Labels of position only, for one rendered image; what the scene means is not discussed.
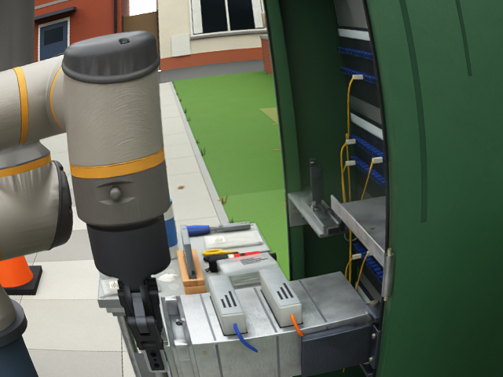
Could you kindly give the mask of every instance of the white wall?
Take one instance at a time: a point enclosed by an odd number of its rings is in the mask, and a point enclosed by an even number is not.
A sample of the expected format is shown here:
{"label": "white wall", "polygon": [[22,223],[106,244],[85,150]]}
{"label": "white wall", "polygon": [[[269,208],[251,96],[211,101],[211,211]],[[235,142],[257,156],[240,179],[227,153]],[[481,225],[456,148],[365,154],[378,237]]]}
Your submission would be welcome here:
{"label": "white wall", "polygon": [[[172,57],[171,36],[190,34],[190,4],[189,0],[159,0],[159,41],[160,57]],[[190,42],[191,53],[209,53],[228,49],[252,49],[261,47],[259,34],[230,35],[193,39]]]}

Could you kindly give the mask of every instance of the yellow stripe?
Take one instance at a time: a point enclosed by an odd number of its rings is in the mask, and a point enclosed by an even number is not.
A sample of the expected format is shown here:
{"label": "yellow stripe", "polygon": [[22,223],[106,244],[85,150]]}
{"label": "yellow stripe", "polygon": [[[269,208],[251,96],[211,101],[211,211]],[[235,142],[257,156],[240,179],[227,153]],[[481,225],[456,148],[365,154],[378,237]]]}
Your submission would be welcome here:
{"label": "yellow stripe", "polygon": [[140,173],[148,169],[152,169],[164,161],[164,149],[154,153],[153,155],[134,159],[126,163],[114,163],[112,165],[102,165],[99,167],[78,167],[70,164],[72,176],[84,179],[102,179],[122,177],[123,175]]}
{"label": "yellow stripe", "polygon": [[56,114],[54,114],[54,109],[53,109],[53,90],[54,90],[54,83],[56,83],[57,76],[60,74],[61,69],[63,69],[63,67],[61,67],[60,69],[58,69],[58,71],[56,72],[56,75],[54,76],[53,85],[51,85],[51,86],[50,86],[49,102],[50,102],[50,111],[53,113],[54,120],[56,121],[57,125],[58,125],[58,126],[59,126],[59,127],[60,127],[63,131],[66,131],[66,130],[65,130],[65,129],[61,126],[61,124],[57,121]]}
{"label": "yellow stripe", "polygon": [[28,138],[28,91],[26,90],[26,79],[20,67],[14,68],[19,86],[19,98],[21,103],[21,135],[19,145],[26,143]]}
{"label": "yellow stripe", "polygon": [[50,154],[42,157],[41,159],[36,159],[35,161],[31,161],[30,163],[25,163],[23,165],[19,165],[18,167],[9,167],[7,169],[0,170],[0,178],[3,177],[11,177],[16,174],[26,173],[27,171],[38,169],[50,163],[52,159],[50,158]]}

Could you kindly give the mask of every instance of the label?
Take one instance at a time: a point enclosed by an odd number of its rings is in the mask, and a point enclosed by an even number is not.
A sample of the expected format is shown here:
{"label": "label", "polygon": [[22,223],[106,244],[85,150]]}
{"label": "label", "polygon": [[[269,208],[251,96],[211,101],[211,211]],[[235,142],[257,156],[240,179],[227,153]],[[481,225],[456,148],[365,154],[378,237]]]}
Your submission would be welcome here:
{"label": "label", "polygon": [[213,239],[213,243],[224,243],[226,242],[226,238],[223,236],[218,236]]}
{"label": "label", "polygon": [[109,281],[108,285],[110,289],[119,289],[119,283],[117,282],[117,280]]}

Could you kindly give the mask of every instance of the green lawn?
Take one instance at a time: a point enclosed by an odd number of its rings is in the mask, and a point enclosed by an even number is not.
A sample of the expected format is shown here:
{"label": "green lawn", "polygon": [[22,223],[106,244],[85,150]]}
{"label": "green lawn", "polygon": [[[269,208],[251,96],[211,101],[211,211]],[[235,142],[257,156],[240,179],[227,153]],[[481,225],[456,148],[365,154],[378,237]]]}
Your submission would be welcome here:
{"label": "green lawn", "polygon": [[174,83],[224,209],[256,223],[288,276],[285,184],[273,76],[242,73]]}

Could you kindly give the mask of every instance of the sidewalk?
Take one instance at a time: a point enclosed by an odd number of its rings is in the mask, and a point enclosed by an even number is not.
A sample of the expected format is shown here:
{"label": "sidewalk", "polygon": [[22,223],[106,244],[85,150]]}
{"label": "sidewalk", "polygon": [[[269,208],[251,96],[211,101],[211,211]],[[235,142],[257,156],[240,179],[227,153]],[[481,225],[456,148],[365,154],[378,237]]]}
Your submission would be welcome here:
{"label": "sidewalk", "polygon": [[[160,84],[160,98],[175,221],[212,226],[228,222],[170,82]],[[63,165],[73,199],[66,134],[42,143]],[[27,256],[30,265],[43,269],[37,295],[11,296],[28,319],[24,341],[39,377],[134,377],[117,319],[97,305],[98,271],[86,225],[73,205],[71,239],[54,250]]]}

